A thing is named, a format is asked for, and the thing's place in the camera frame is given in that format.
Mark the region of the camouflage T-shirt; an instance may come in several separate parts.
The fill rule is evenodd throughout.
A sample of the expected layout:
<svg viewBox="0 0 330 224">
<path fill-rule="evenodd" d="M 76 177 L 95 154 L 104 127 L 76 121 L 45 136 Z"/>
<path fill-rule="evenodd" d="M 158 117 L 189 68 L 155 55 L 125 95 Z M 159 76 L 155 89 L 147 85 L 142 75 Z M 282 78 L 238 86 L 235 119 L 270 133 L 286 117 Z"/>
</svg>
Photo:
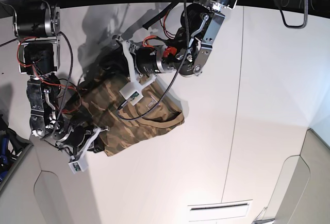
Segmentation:
<svg viewBox="0 0 330 224">
<path fill-rule="evenodd" d="M 99 138 L 105 145 L 105 154 L 113 156 L 141 141 L 165 135 L 184 123 L 181 108 L 153 82 L 143 91 L 143 98 L 135 105 L 124 102 L 120 89 L 127 83 L 121 74 L 104 75 L 98 65 L 90 79 L 78 86 L 79 92 L 68 101 L 75 121 L 86 120 L 99 127 L 108 126 Z"/>
</svg>

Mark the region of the grey bin with blue items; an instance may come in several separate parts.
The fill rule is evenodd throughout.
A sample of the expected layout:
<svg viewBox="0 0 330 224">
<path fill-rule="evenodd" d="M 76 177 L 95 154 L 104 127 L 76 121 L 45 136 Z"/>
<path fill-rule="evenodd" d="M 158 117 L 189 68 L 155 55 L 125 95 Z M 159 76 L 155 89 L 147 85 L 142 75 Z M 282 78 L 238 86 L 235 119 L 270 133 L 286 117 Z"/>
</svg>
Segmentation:
<svg viewBox="0 0 330 224">
<path fill-rule="evenodd" d="M 1 193 L 32 147 L 31 141 L 20 137 L 9 127 L 1 113 Z"/>
</svg>

